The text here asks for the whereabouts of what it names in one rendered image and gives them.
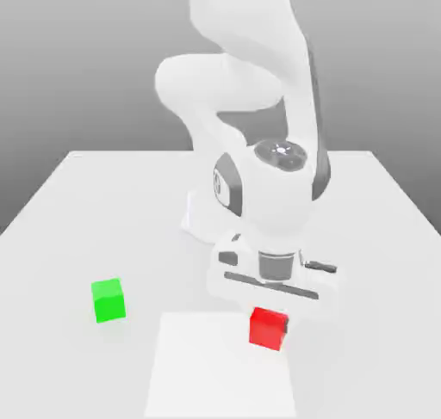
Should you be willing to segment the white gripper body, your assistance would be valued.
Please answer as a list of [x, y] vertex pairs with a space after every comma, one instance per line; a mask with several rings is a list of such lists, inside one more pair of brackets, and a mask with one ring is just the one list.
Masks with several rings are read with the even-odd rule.
[[210, 268], [208, 292], [243, 306], [283, 313], [317, 313], [333, 308], [339, 276], [322, 270], [295, 268], [289, 280], [268, 281], [234, 268]]

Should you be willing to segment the small red cube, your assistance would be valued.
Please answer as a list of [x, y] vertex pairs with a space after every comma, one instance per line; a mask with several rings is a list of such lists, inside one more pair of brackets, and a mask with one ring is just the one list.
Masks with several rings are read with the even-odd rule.
[[256, 307], [249, 320], [249, 342], [279, 351], [288, 333], [289, 316]]

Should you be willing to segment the small green cube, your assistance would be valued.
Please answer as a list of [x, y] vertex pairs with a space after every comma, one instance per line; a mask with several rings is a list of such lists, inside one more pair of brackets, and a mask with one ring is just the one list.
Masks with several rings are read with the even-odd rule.
[[119, 278], [92, 282], [91, 292], [97, 323], [126, 316], [124, 293]]

